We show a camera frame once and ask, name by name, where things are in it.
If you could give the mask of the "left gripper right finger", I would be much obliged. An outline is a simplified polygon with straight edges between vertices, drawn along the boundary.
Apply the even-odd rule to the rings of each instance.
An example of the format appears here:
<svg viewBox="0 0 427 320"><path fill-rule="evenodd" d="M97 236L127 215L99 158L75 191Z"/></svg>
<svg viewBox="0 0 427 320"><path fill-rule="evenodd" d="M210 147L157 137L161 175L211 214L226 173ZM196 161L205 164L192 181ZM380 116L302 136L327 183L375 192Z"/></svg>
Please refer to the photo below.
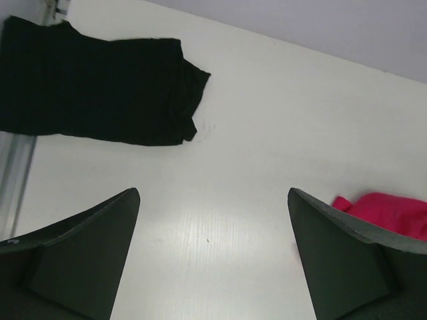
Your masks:
<svg viewBox="0 0 427 320"><path fill-rule="evenodd" d="M291 188L288 209L317 319L425 319L426 242Z"/></svg>

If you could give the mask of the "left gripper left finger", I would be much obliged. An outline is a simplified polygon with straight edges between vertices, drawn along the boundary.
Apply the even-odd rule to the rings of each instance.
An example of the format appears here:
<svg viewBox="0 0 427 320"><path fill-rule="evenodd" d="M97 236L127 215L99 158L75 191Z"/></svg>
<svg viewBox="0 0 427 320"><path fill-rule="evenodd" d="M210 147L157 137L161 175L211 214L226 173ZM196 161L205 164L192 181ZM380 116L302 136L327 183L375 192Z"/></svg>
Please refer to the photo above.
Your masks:
<svg viewBox="0 0 427 320"><path fill-rule="evenodd" d="M2 319L109 319L139 213L114 197L1 242Z"/></svg>

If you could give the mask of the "pink t shirt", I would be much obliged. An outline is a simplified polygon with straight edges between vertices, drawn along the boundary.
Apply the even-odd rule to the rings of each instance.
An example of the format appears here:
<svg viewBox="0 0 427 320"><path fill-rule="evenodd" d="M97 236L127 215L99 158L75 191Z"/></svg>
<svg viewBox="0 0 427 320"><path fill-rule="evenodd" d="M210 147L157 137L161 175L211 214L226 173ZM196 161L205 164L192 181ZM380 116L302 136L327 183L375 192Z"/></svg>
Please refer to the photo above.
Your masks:
<svg viewBox="0 0 427 320"><path fill-rule="evenodd" d="M394 233L426 240L426 202L386 193L367 193L351 202L337 196L332 207Z"/></svg>

